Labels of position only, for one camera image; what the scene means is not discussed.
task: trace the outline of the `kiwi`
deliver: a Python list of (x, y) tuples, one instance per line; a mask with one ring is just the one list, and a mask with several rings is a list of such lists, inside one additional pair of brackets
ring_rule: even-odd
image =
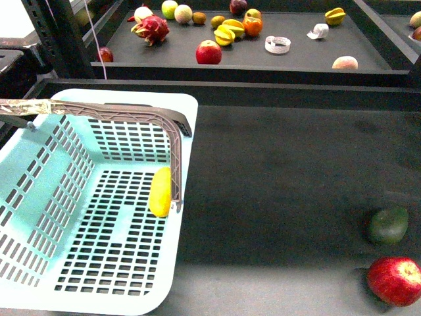
[(194, 12), (191, 19), (194, 24), (203, 25), (206, 22), (206, 14), (202, 12)]

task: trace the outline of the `toy fruit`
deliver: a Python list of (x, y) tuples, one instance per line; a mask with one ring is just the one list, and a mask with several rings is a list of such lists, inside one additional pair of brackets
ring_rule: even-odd
[(225, 29), (231, 30), (237, 38), (244, 34), (244, 26), (240, 21), (225, 20), (221, 26), (223, 26)]
[(176, 21), (180, 24), (186, 24), (191, 20), (193, 16), (193, 11), (188, 5), (179, 5), (174, 11), (174, 17)]
[(418, 11), (410, 18), (409, 25), (413, 28), (419, 28), (421, 26), (421, 11)]
[(151, 15), (153, 15), (151, 9), (146, 7), (145, 5), (142, 5), (134, 11), (134, 20), (136, 21), (136, 23), (140, 23), (144, 18), (147, 18)]
[(407, 257), (383, 257), (371, 264), (368, 287), (385, 303), (408, 306), (421, 297), (420, 267)]
[(249, 9), (247, 10), (247, 12), (245, 13), (246, 18), (259, 18), (262, 19), (262, 13), (256, 9)]
[(333, 69), (358, 69), (358, 61), (352, 56), (342, 56), (334, 61)]
[(246, 35), (256, 37), (263, 29), (263, 21), (259, 18), (244, 18), (244, 32)]
[(345, 16), (345, 11), (342, 8), (334, 8), (333, 10), (326, 12), (324, 20), (330, 26), (336, 26), (343, 22)]
[(229, 19), (227, 19), (227, 20), (223, 21), (223, 22), (222, 22), (222, 24), (223, 24), (223, 25), (236, 26), (236, 27), (238, 27), (238, 28), (244, 28), (243, 23), (241, 23), (240, 21), (235, 20), (235, 19), (233, 19), (233, 18), (229, 18)]
[(390, 207), (377, 212), (368, 224), (368, 238), (375, 244), (400, 242), (408, 229), (408, 211)]
[(151, 15), (144, 18), (139, 24), (132, 28), (132, 32), (152, 46), (158, 41), (164, 41), (165, 36), (170, 32), (166, 20), (161, 19), (159, 16)]
[(101, 47), (99, 53), (97, 54), (97, 60), (101, 61), (99, 56), (101, 55), (104, 63), (111, 63), (114, 61), (114, 55), (112, 54), (111, 49), (108, 47)]
[(202, 41), (196, 49), (196, 61), (199, 64), (217, 65), (222, 60), (221, 47), (211, 40)]
[(171, 206), (171, 169), (163, 167), (152, 178), (149, 209), (156, 217), (166, 217)]
[(416, 41), (421, 41), (421, 26), (417, 27), (411, 37)]
[(246, 0), (231, 0), (230, 12), (234, 15), (242, 15), (247, 9)]
[(178, 3), (174, 0), (166, 0), (162, 2), (161, 11), (167, 20), (174, 20), (176, 7), (178, 7)]
[(202, 12), (194, 12), (191, 19), (193, 20), (194, 24), (204, 25), (206, 22), (206, 14)]
[(235, 34), (225, 25), (220, 25), (213, 32), (215, 34), (216, 42), (221, 46), (228, 46), (235, 40)]
[(220, 25), (223, 23), (223, 21), (225, 21), (225, 17), (224, 17), (224, 16), (222, 16), (222, 15), (217, 15), (217, 16), (214, 16), (214, 17), (210, 20), (210, 25), (211, 25), (213, 28), (217, 28), (218, 26), (220, 26)]

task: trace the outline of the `basket grid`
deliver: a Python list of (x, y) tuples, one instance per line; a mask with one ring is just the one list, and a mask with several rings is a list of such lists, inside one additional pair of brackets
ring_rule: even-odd
[(170, 162), (170, 140), (159, 126), (95, 119), (88, 122), (106, 160)]
[(0, 278), (37, 286), (39, 278), (52, 258), (68, 220), (94, 168), (93, 161), (63, 117), (47, 141), (42, 145), (34, 160), (29, 164), (10, 194), (5, 205), (0, 206), (0, 225), (6, 226), (13, 214), (18, 211), (38, 176), (47, 164), (58, 145), (62, 145), (72, 158), (66, 172), (56, 187), (52, 198), (41, 212), (26, 245), (17, 242), (7, 233), (0, 237)]
[(147, 208), (153, 175), (103, 171), (57, 279), (56, 291), (149, 293), (166, 224), (166, 219), (156, 218)]

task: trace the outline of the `gray surface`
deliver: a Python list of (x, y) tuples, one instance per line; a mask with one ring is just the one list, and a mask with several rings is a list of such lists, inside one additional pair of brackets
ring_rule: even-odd
[[(175, 20), (168, 21), (170, 33), (160, 45), (148, 47), (143, 39), (130, 32), (134, 22), (122, 22), (107, 44), (114, 53), (117, 63), (147, 65), (193, 66), (197, 65), (195, 52), (204, 40), (215, 40), (211, 18), (227, 12), (207, 12), (205, 26), (184, 26)], [(314, 41), (307, 37), (317, 23), (324, 23), (323, 13), (264, 13), (264, 26), (259, 37), (243, 39), (231, 46), (223, 47), (220, 65), (286, 67), (294, 69), (329, 70), (334, 61), (344, 55), (351, 55), (359, 62), (361, 70), (387, 70), (390, 67), (365, 38), (349, 16), (343, 24), (331, 28), (326, 39)], [(267, 36), (284, 36), (291, 40), (291, 49), (285, 55), (273, 55), (264, 48)]]
[[(419, 113), (200, 106), (174, 282), (149, 315), (419, 315), (421, 301), (379, 302), (364, 273), (421, 260), (420, 140)], [(393, 203), (403, 241), (367, 243), (361, 222)]]
[(414, 29), (409, 26), (410, 15), (389, 15), (382, 14), (382, 18), (396, 32), (409, 46), (412, 47), (418, 54), (421, 54), (421, 41), (415, 43), (408, 38), (414, 32)]

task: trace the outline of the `white ribbon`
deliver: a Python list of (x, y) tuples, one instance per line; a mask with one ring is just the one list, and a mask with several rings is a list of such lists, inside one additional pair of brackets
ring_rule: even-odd
[(291, 41), (287, 38), (268, 36), (264, 42), (264, 48), (273, 54), (285, 54), (289, 51)]
[(316, 24), (313, 28), (313, 31), (307, 33), (307, 36), (312, 40), (319, 40), (320, 38), (325, 38), (328, 36), (329, 26), (324, 23)]

